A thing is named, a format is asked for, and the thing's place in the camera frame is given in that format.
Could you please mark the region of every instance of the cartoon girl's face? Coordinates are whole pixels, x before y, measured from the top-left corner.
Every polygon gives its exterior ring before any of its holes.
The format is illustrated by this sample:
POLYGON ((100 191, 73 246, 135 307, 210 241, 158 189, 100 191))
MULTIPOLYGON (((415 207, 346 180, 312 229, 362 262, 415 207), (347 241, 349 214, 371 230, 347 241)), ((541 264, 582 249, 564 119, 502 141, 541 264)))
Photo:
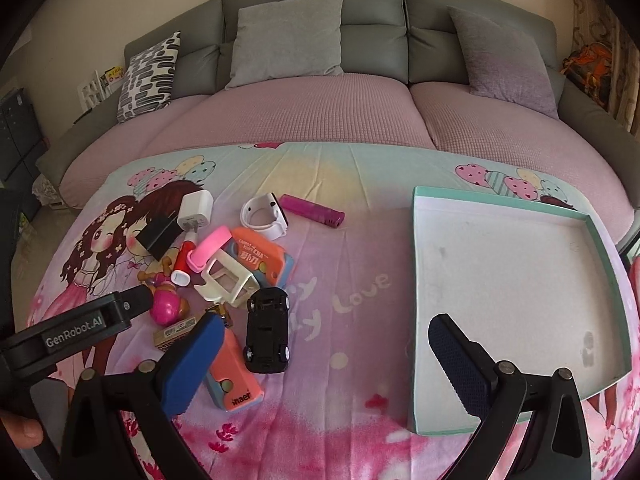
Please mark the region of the cartoon girl's face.
POLYGON ((94 253, 101 253, 111 247, 113 242, 113 234, 124 220, 125 211, 118 211, 108 216, 104 222, 98 227, 94 233, 94 237, 91 238, 91 250, 94 253))
POLYGON ((149 256, 149 252, 140 244, 136 236, 146 227, 146 218, 136 220, 126 229, 127 249, 134 256, 149 256))

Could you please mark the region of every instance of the watch face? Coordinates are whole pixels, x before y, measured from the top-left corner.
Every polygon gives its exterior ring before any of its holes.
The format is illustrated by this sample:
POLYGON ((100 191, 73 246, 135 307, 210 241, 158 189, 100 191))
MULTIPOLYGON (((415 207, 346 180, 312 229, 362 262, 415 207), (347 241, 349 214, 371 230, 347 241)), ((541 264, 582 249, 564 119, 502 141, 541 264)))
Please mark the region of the watch face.
POLYGON ((284 218, 284 223, 287 226, 289 226, 289 220, 287 220, 287 215, 284 214, 284 209, 280 205, 280 202, 278 202, 278 199, 276 198, 275 193, 271 193, 271 196, 273 196, 273 200, 275 201, 276 205, 278 206, 278 209, 280 209, 280 212, 282 213, 282 217, 284 218))

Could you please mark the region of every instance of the cartoon girl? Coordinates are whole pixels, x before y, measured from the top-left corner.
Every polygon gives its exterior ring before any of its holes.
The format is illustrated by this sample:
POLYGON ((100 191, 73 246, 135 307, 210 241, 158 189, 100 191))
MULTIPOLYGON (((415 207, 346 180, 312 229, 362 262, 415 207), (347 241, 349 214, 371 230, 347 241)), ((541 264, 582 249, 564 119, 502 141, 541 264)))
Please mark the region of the cartoon girl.
POLYGON ((40 320, 87 302, 94 283, 113 269, 126 248, 124 219, 133 211, 135 203, 133 196, 117 198, 84 230, 62 267, 60 277, 66 280, 66 289, 49 305, 40 320))
POLYGON ((125 290, 138 284, 138 272, 146 270, 154 258, 138 242, 136 236, 155 218, 177 213, 180 210, 182 198, 200 189, 200 186, 190 180, 174 180, 146 195, 130 212, 127 212, 122 224, 126 252, 108 275, 95 284, 96 296, 112 292, 112 288, 125 290))

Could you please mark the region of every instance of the sofa armrest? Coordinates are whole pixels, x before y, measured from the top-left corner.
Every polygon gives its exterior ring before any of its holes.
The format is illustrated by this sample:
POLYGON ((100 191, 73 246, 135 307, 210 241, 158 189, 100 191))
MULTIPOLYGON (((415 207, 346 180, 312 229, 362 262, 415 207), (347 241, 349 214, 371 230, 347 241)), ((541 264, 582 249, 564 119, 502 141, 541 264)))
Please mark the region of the sofa armrest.
POLYGON ((600 153, 625 187, 631 205, 640 208, 640 142, 569 80, 558 116, 600 153))
POLYGON ((114 92, 52 143, 36 161, 40 172, 58 189, 66 170, 89 145, 117 124, 120 91, 114 92))

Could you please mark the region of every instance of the human hand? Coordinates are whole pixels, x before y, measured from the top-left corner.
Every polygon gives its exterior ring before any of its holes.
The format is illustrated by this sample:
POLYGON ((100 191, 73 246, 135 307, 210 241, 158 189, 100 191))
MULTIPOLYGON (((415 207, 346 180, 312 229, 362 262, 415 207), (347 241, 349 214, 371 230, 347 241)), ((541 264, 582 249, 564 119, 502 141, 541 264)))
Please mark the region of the human hand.
POLYGON ((0 420, 15 447, 31 449, 38 446, 44 437, 42 427, 37 420, 29 420, 13 413, 0 412, 0 420))

